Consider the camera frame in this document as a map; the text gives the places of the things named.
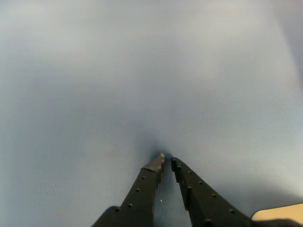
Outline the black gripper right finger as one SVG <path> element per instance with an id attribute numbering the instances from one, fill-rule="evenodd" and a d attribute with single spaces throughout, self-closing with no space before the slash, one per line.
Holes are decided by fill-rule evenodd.
<path id="1" fill-rule="evenodd" d="M 193 227 L 250 227 L 251 219 L 238 211 L 180 159 L 171 159 L 185 209 Z"/>

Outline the gripper black left finger taped tip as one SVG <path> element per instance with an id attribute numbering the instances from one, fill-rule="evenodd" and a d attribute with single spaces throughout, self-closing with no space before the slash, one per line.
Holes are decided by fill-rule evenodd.
<path id="1" fill-rule="evenodd" d="M 141 168 L 134 184 L 120 206 L 108 208 L 94 227 L 152 227 L 153 208 L 165 155 L 160 153 Z"/>

